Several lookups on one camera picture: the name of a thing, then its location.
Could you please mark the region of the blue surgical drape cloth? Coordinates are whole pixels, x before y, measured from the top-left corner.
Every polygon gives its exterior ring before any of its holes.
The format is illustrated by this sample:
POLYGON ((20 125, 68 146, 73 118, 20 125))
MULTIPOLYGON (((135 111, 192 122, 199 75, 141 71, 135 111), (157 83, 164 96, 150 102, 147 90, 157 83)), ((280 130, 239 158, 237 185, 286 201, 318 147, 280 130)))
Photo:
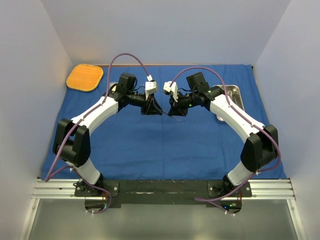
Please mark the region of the blue surgical drape cloth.
MULTIPOLYGON (((147 66, 159 84, 155 99, 167 113, 168 95, 164 82, 172 80, 188 68, 183 65, 147 66)), ((269 125, 265 108, 255 82, 251 65, 209 65, 226 85, 239 87, 245 111, 257 121, 269 125)), ((55 158, 53 143, 57 124, 72 119, 105 93, 108 68, 98 87, 91 92, 67 89, 54 124, 54 134, 41 168, 47 175, 55 158)), ((90 136, 90 158, 107 179, 120 180, 214 180, 222 179, 241 160, 242 139, 227 124, 218 122, 205 107, 188 110, 186 117, 174 119, 166 114, 141 115, 141 108, 128 105, 103 122, 90 136)))

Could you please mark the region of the steel instrument tray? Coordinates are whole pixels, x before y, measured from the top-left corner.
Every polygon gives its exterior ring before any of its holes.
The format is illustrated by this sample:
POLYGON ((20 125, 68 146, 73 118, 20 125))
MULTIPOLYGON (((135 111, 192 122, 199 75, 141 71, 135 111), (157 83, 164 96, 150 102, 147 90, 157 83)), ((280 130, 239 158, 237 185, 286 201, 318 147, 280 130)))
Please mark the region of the steel instrument tray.
MULTIPOLYGON (((223 85, 215 85, 218 86, 219 88, 221 88, 222 90, 224 90, 223 85)), ((242 96, 241 96, 241 92, 238 86, 236 85, 225 85, 226 90, 227 90, 227 94, 229 96, 229 98, 239 107, 241 108, 243 111, 245 110, 244 108, 244 104, 243 104, 243 100, 242 100, 242 96)), ((224 120, 223 118, 221 118, 220 116, 216 115, 216 121, 219 124, 224 124, 224 120)))

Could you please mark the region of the orange square woven mat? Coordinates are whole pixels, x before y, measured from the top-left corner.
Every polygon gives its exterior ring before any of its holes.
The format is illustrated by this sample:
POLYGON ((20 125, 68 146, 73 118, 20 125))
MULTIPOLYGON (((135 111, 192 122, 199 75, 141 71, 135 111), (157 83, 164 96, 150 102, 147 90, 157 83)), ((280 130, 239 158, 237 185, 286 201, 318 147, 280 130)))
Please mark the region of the orange square woven mat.
POLYGON ((104 70, 99 66, 79 64, 69 74, 66 85, 72 90, 91 92, 98 87, 103 75, 104 70))

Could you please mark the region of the white gauze pad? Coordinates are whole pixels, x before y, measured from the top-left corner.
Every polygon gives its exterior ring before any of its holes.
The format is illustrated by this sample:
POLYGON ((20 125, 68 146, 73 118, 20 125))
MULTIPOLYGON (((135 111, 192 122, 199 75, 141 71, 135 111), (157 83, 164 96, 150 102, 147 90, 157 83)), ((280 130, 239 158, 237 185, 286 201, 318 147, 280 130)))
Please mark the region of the white gauze pad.
POLYGON ((118 85, 117 82, 111 82, 111 83, 109 84, 109 91, 115 92, 115 91, 116 91, 116 88, 117 88, 117 85, 118 85))

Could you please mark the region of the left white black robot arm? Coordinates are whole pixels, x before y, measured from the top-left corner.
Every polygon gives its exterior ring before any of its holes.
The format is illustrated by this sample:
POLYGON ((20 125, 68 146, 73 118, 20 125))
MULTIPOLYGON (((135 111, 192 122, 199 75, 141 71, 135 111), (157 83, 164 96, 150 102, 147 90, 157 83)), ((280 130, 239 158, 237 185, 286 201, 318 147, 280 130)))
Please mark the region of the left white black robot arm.
POLYGON ((146 116, 163 114, 155 93, 156 81, 147 76, 144 93, 138 92, 136 76, 122 73, 118 82, 109 84, 105 94, 82 114, 68 120, 61 119, 56 128, 52 151, 56 159, 62 159, 84 183, 84 189, 92 196, 106 195, 104 177, 90 159, 91 134, 109 117, 128 105, 139 107, 146 116))

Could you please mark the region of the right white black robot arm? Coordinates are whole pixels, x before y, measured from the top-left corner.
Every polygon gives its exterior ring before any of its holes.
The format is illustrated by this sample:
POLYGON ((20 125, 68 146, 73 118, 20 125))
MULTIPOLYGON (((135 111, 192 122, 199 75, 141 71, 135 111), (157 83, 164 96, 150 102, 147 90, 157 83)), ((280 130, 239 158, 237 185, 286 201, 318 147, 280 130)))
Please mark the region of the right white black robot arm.
POLYGON ((163 91, 170 96, 169 116, 186 116, 190 108, 201 106, 221 117, 242 139, 240 162, 223 177, 221 195, 235 196, 241 185, 281 154, 278 130, 273 125, 250 117, 228 96, 225 85, 209 86, 202 72, 186 78, 190 93, 182 94, 175 81, 164 83, 163 91))

